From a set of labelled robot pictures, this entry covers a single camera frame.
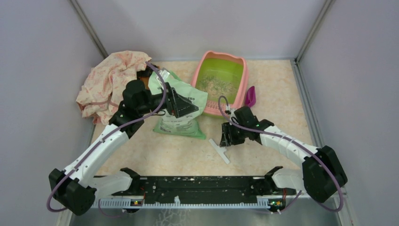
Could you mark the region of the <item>green cat litter bag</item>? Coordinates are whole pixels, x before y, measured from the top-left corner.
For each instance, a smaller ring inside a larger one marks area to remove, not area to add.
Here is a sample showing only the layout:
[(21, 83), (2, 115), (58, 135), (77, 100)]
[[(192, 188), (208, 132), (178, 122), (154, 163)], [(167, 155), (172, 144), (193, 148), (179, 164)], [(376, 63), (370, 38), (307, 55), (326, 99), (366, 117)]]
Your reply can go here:
[(196, 118), (205, 110), (208, 93), (183, 82), (172, 71), (161, 69), (159, 73), (171, 88), (172, 92), (165, 100), (166, 104), (171, 104), (171, 108), (158, 120), (153, 131), (205, 139), (206, 135), (201, 131)]

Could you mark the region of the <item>magenta plastic litter scoop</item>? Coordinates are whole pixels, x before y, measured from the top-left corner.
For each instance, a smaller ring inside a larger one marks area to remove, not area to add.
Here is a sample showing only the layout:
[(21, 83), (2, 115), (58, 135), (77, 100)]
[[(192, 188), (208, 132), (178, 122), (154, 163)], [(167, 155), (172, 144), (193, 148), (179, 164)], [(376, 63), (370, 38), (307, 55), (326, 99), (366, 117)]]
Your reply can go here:
[(256, 104), (255, 86), (251, 86), (250, 88), (248, 88), (246, 95), (245, 95), (244, 104), (245, 104), (245, 106), (248, 106), (250, 108)]

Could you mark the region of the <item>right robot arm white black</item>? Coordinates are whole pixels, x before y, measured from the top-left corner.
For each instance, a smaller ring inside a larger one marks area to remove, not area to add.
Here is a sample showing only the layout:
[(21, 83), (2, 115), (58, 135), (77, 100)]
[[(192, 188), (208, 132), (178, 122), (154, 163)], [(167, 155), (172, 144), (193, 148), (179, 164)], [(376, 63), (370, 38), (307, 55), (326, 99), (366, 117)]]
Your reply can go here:
[(220, 146), (240, 145), (249, 139), (277, 150), (299, 167), (299, 170), (276, 168), (265, 181), (267, 192), (277, 194), (282, 188), (301, 190), (315, 201), (324, 203), (348, 182), (333, 148), (301, 142), (273, 122), (258, 120), (247, 106), (226, 110), (224, 114), (229, 122), (222, 124)]

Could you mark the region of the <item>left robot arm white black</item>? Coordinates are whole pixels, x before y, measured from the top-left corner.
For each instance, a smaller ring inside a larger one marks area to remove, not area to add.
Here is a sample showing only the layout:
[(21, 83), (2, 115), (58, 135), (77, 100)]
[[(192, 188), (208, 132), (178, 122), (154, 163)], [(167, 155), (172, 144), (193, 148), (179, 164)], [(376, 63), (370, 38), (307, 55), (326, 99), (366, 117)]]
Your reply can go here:
[(130, 169), (96, 178), (106, 160), (125, 144), (143, 125), (144, 120), (161, 110), (181, 118), (199, 110), (191, 100), (180, 95), (169, 83), (162, 83), (162, 93), (152, 94), (141, 80), (130, 81), (122, 92), (118, 110), (103, 134), (73, 163), (49, 174), (51, 193), (46, 207), (50, 212), (70, 210), (77, 216), (86, 213), (95, 202), (126, 191), (130, 195), (141, 189), (139, 176)]

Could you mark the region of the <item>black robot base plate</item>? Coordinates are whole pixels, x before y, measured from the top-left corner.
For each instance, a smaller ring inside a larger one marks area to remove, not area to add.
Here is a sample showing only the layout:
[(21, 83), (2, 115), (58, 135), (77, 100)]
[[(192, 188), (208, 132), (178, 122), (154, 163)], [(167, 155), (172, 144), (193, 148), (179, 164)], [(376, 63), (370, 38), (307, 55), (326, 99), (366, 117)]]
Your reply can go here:
[(295, 195), (291, 188), (277, 188), (265, 176), (148, 176), (133, 180), (115, 196), (143, 196), (146, 204), (255, 204), (259, 196)]

